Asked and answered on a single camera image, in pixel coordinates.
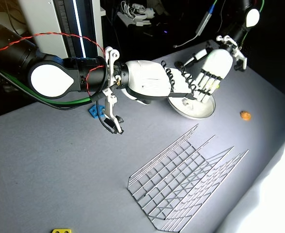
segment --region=metal wire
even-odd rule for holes
[[[129,178],[128,190],[160,231],[184,229],[248,152],[228,161],[231,147],[205,158],[199,150],[215,136],[196,149],[189,139],[197,126]]]

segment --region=wire basket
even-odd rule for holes
[[[226,159],[231,147],[210,158],[189,142],[194,126],[128,180],[128,190],[153,225],[161,231],[180,232],[248,153]]]

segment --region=red wire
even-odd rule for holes
[[[90,92],[89,92],[89,84],[88,84],[89,76],[90,76],[90,74],[91,74],[91,72],[92,72],[92,71],[94,71],[94,70],[96,70],[96,69],[99,69],[99,68],[102,68],[102,67],[104,67],[104,66],[103,66],[103,65],[101,65],[101,66],[97,66],[97,67],[95,67],[95,68],[93,68],[93,69],[90,69],[90,70],[89,70],[88,75],[86,76],[86,79],[85,79],[85,81],[86,81],[86,90],[87,90],[87,92],[88,92],[89,96],[90,96]]]
[[[10,46],[12,46],[12,45],[14,45],[14,44],[17,44],[17,43],[20,43],[20,42],[23,41],[23,40],[31,39],[31,38],[34,38],[34,37],[37,37],[37,36],[42,36],[42,35],[65,35],[65,36],[72,36],[72,37],[83,38],[83,39],[86,39],[86,40],[92,42],[92,43],[95,44],[96,46],[98,46],[98,47],[102,50],[102,52],[104,53],[104,55],[105,55],[104,49],[103,49],[98,43],[96,43],[95,41],[91,40],[90,38],[87,38],[86,36],[80,36],[80,35],[76,35],[76,34],[66,34],[66,33],[52,33],[52,32],[36,33],[36,34],[34,34],[34,35],[31,35],[31,36],[22,37],[22,38],[20,38],[19,40],[13,41],[13,42],[9,43],[7,46],[5,46],[5,47],[3,47],[3,48],[0,48],[0,51],[4,51],[4,50],[8,49]]]

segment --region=yellow block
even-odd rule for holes
[[[54,229],[52,233],[71,233],[71,229]]]

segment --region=robotic arm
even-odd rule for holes
[[[236,69],[246,69],[247,58],[240,52],[239,45],[249,29],[259,21],[259,11],[248,5],[248,1],[244,0],[243,3],[245,3],[244,21],[235,23],[229,35],[217,37],[217,41],[221,44],[219,49],[203,50],[184,64],[187,67],[207,56],[201,73],[195,79],[191,75],[185,76],[185,68],[181,69],[180,75],[184,75],[189,87],[186,93],[174,92],[174,76],[165,62],[120,63],[117,61],[120,57],[119,52],[111,47],[105,49],[105,58],[60,59],[54,55],[41,53],[28,40],[22,40],[8,47],[8,43],[18,41],[21,37],[1,25],[0,75],[21,90],[27,90],[23,86],[30,87],[31,96],[42,100],[41,102],[45,104],[49,102],[51,103],[49,106],[64,110],[68,109],[64,108],[64,103],[62,105],[51,100],[59,99],[71,91],[88,91],[87,87],[90,86],[95,93],[90,95],[89,99],[72,101],[65,107],[78,107],[105,98],[106,125],[100,117],[99,119],[106,129],[109,129],[107,125],[110,126],[111,133],[122,133],[120,123],[123,120],[113,112],[113,106],[117,103],[114,94],[116,89],[122,89],[126,96],[143,104],[167,97],[186,97],[205,103],[230,71],[234,58],[237,61]]]

